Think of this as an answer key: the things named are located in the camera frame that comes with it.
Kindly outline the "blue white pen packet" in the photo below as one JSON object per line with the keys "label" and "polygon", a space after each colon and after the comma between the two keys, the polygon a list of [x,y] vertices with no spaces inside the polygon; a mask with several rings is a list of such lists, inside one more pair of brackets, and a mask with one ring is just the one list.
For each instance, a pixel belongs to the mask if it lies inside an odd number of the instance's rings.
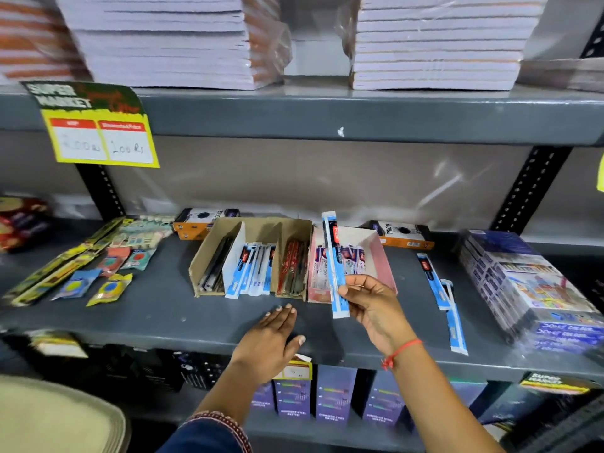
{"label": "blue white pen packet", "polygon": [[417,253],[416,256],[420,262],[424,274],[426,275],[439,310],[449,311],[451,308],[449,296],[445,292],[442,282],[436,273],[431,260],[425,253]]}
{"label": "blue white pen packet", "polygon": [[324,235],[324,247],[326,249],[327,279],[329,283],[332,316],[335,320],[349,318],[349,303],[338,291],[340,286],[345,285],[345,272],[336,213],[334,211],[323,212],[321,214],[321,223]]}
{"label": "blue white pen packet", "polygon": [[454,286],[449,280],[442,280],[442,287],[449,297],[450,308],[446,311],[449,330],[449,343],[452,352],[468,356],[463,328],[454,298]]}

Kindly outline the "bundle of red pens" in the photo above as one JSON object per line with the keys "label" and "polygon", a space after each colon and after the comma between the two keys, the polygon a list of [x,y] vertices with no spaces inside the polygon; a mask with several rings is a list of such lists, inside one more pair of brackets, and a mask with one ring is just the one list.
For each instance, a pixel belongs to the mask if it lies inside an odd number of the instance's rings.
{"label": "bundle of red pens", "polygon": [[277,297],[303,299],[306,292],[308,241],[291,238],[285,246],[276,289]]}

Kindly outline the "black perforated shelf upright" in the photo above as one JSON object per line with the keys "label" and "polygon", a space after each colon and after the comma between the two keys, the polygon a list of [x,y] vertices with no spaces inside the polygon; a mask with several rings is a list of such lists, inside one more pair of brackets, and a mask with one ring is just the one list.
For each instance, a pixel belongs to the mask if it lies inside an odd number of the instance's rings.
{"label": "black perforated shelf upright", "polygon": [[522,234],[572,151],[570,146],[533,147],[489,229]]}
{"label": "black perforated shelf upright", "polygon": [[74,164],[102,220],[126,216],[116,187],[104,165]]}

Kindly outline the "yellow price sign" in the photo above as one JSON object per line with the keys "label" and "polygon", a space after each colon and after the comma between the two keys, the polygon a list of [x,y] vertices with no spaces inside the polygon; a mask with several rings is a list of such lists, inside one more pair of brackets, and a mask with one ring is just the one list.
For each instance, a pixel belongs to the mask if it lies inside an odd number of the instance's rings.
{"label": "yellow price sign", "polygon": [[57,162],[159,168],[142,101],[133,89],[80,81],[23,81]]}

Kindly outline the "stack of grey notebooks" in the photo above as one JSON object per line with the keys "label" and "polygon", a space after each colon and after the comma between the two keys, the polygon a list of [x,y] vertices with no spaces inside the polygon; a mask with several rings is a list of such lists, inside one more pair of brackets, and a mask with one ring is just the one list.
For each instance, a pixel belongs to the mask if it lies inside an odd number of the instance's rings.
{"label": "stack of grey notebooks", "polygon": [[604,93],[604,58],[524,60],[517,83]]}

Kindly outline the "stack of orange striped notebooks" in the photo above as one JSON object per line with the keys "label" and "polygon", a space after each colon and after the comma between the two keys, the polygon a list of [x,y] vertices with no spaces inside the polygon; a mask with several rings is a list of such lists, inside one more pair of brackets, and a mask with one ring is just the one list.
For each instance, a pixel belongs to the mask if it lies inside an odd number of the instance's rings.
{"label": "stack of orange striped notebooks", "polygon": [[0,85],[90,79],[57,10],[37,0],[0,0]]}

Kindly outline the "person's right hand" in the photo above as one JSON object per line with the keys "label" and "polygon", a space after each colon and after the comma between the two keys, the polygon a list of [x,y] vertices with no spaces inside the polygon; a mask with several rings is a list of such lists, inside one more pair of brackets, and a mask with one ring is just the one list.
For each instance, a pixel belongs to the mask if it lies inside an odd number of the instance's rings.
{"label": "person's right hand", "polygon": [[369,340],[387,362],[420,343],[395,292],[388,286],[370,275],[347,275],[345,284],[366,289],[366,302],[348,302],[350,315],[363,325]]}

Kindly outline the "blue eraser packet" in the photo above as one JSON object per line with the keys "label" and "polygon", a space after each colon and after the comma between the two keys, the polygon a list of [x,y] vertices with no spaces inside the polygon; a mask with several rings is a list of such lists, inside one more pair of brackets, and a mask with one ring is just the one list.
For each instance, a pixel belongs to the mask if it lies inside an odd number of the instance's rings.
{"label": "blue eraser packet", "polygon": [[75,271],[51,301],[83,297],[101,273],[99,268]]}

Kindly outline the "beige woven basket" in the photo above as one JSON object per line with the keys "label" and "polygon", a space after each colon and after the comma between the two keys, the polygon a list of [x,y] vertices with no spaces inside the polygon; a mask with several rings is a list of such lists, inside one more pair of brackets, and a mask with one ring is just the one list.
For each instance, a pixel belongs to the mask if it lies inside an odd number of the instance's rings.
{"label": "beige woven basket", "polygon": [[0,453],[126,453],[131,424],[78,389],[0,374]]}

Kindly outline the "bundle of black pens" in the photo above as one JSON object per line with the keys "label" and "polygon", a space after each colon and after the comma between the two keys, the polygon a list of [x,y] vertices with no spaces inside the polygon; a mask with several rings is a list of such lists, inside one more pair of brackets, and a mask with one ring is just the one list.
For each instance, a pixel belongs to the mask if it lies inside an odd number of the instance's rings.
{"label": "bundle of black pens", "polygon": [[201,291],[218,292],[220,289],[223,289],[222,268],[234,240],[235,238],[230,236],[222,238],[198,284],[198,288]]}

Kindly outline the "green eraser card sheet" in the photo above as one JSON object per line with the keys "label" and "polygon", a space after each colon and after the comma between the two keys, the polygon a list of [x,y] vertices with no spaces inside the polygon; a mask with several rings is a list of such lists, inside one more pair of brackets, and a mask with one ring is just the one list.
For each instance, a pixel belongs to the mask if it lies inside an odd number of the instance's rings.
{"label": "green eraser card sheet", "polygon": [[109,244],[110,248],[155,249],[173,232],[174,217],[169,215],[141,215],[125,219]]}

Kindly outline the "row of blue pen packs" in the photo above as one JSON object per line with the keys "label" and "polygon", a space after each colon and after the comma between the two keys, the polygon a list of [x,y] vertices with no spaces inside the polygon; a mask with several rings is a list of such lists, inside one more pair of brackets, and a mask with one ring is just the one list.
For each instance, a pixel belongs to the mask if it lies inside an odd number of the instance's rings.
{"label": "row of blue pen packs", "polygon": [[235,265],[226,271],[228,283],[225,297],[237,299],[240,295],[259,297],[272,292],[272,270],[276,254],[275,243],[244,243]]}

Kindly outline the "yellow pencil packet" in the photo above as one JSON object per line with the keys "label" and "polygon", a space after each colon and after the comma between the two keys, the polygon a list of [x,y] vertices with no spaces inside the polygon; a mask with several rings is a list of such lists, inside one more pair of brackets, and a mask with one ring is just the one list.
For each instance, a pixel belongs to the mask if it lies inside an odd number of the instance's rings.
{"label": "yellow pencil packet", "polygon": [[52,259],[46,265],[35,271],[33,274],[29,275],[26,279],[11,288],[9,291],[4,293],[0,300],[5,304],[10,304],[10,301],[12,299],[17,297],[19,294],[24,293],[26,289],[31,288],[35,283],[41,281],[47,275],[54,272],[59,267],[63,266],[68,261],[73,260],[74,258],[80,256],[85,252],[94,252],[96,254],[96,257],[99,256],[100,253],[109,246],[112,237],[115,235],[118,227],[123,223],[125,219],[127,218],[124,217],[111,220],[102,228],[100,228],[95,234],[87,238],[83,243],[80,243],[78,246],[75,246],[71,249],[62,252],[59,256]]}
{"label": "yellow pencil packet", "polygon": [[73,260],[68,261],[41,281],[35,283],[31,288],[26,289],[24,293],[19,294],[12,299],[10,305],[14,307],[23,307],[34,304],[60,282],[65,281],[76,270],[90,263],[95,257],[96,254],[94,252],[88,251]]}

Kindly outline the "red snack packets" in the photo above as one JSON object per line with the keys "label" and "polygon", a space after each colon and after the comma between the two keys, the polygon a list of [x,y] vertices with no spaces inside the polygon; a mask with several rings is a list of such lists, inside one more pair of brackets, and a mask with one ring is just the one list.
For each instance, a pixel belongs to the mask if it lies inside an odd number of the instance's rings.
{"label": "red snack packets", "polygon": [[41,199],[0,196],[0,252],[38,243],[53,226],[49,206]]}

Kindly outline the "orange black product box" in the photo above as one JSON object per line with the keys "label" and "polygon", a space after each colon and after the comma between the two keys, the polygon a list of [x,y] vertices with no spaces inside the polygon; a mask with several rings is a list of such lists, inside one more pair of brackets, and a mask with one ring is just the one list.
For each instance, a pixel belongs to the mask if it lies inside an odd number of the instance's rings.
{"label": "orange black product box", "polygon": [[214,222],[221,217],[239,217],[240,210],[207,210],[205,208],[185,208],[172,223],[173,230],[181,240],[201,241],[208,234]]}
{"label": "orange black product box", "polygon": [[434,248],[434,238],[426,225],[368,220],[359,228],[378,233],[383,246],[429,251]]}

